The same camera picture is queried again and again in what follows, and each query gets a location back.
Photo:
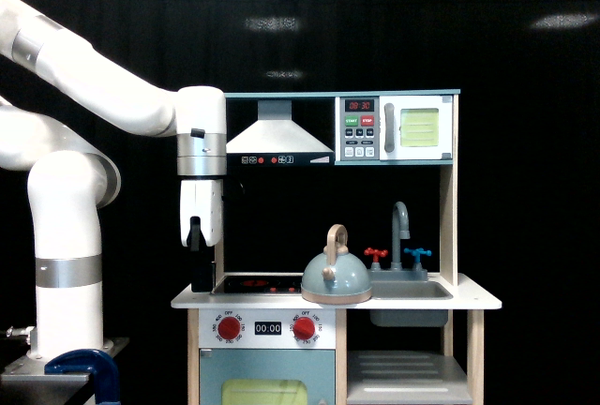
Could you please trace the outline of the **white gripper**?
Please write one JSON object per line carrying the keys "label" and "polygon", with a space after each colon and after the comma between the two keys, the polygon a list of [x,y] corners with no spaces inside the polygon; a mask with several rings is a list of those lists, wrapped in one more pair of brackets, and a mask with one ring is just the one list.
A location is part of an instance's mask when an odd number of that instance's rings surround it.
{"label": "white gripper", "polygon": [[182,180],[180,187],[181,242],[189,249],[191,290],[214,288],[214,250],[223,236],[221,180]]}

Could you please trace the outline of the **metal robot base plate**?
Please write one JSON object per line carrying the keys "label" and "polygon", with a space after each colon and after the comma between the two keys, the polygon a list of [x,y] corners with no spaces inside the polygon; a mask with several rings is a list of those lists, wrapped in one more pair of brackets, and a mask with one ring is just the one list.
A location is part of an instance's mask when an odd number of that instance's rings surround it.
{"label": "metal robot base plate", "polygon": [[[129,343],[127,337],[104,341],[102,348],[114,361]],[[46,375],[51,361],[38,355],[24,355],[1,369],[3,404],[96,404],[92,376],[87,373]]]}

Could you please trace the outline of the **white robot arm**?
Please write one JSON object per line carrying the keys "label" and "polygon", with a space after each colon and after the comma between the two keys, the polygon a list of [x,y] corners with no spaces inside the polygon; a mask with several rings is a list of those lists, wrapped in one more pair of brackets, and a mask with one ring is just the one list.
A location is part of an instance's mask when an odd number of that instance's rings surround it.
{"label": "white robot arm", "polygon": [[[222,238],[226,99],[210,86],[154,86],[21,0],[1,0],[1,53],[125,132],[177,140],[182,244]],[[1,105],[1,165],[28,175],[37,325],[31,354],[50,360],[101,349],[102,248],[98,211],[121,187],[116,165],[57,120]]]}

